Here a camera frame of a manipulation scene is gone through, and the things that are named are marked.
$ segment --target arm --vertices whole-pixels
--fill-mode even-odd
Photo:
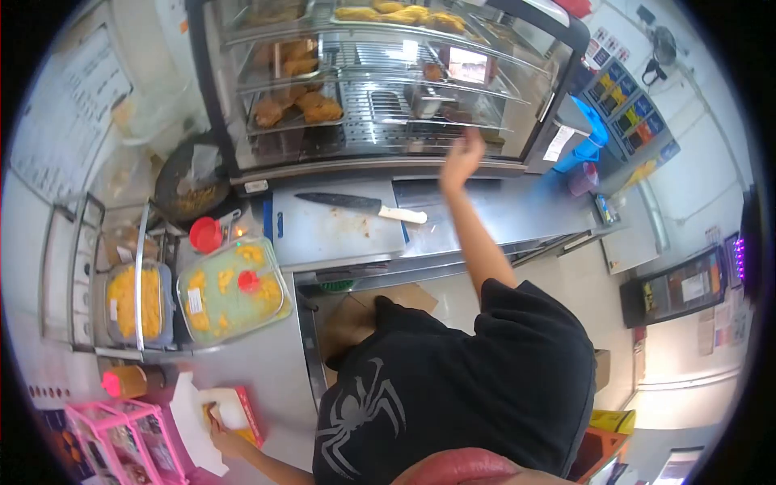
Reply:
[[[485,230],[463,188],[484,154],[485,142],[480,132],[468,128],[466,139],[459,138],[453,144],[439,176],[439,187],[450,208],[466,269],[480,299],[486,279],[496,279],[511,288],[518,285],[512,266]]]
[[[278,485],[315,485],[312,473],[265,455],[247,439],[224,427],[220,421],[211,425],[210,438],[224,455],[244,459]]]

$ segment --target person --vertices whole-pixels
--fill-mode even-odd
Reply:
[[[569,483],[592,411],[593,345],[563,305],[518,285],[480,222],[464,184],[484,151],[467,130],[439,176],[480,301],[475,335],[378,296],[374,332],[327,360],[339,374],[320,402],[312,473],[220,425],[216,448],[279,485]]]

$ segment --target white cutting board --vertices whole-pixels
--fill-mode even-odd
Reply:
[[[396,207],[390,180],[275,190],[272,241],[282,267],[332,268],[370,262],[368,257],[375,255],[388,259],[404,251],[406,241],[400,221],[298,199],[294,194],[300,192],[371,197],[382,200],[384,206]]]

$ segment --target knife handle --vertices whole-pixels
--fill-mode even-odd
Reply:
[[[396,207],[382,206],[377,215],[380,217],[387,217],[388,219],[403,220],[416,224],[425,224],[426,220],[428,220],[428,216],[425,212],[415,212],[414,210],[398,209]]]

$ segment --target spider graphic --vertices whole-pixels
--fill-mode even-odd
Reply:
[[[353,468],[348,460],[342,456],[340,447],[348,442],[352,431],[364,423],[374,421],[381,410],[385,411],[393,423],[394,438],[399,435],[399,430],[407,429],[407,420],[404,417],[404,407],[401,405],[401,400],[393,389],[393,384],[390,383],[390,379],[382,381],[379,385],[379,389],[375,392],[377,376],[380,374],[380,368],[383,367],[383,360],[370,359],[369,362],[374,362],[377,367],[369,392],[364,389],[364,383],[361,377],[356,377],[355,388],[359,396],[345,396],[340,404],[338,417],[337,403],[342,396],[342,392],[340,391],[337,395],[337,399],[332,403],[331,412],[329,413],[329,422],[332,427],[321,429],[316,433],[316,436],[334,436],[321,444],[320,453],[326,460],[326,463],[328,463],[335,472],[350,480],[353,480],[353,477],[344,469],[354,475],[360,475],[361,473]],[[391,407],[392,403],[396,408],[395,411]],[[401,426],[397,419],[397,412],[401,419]]]

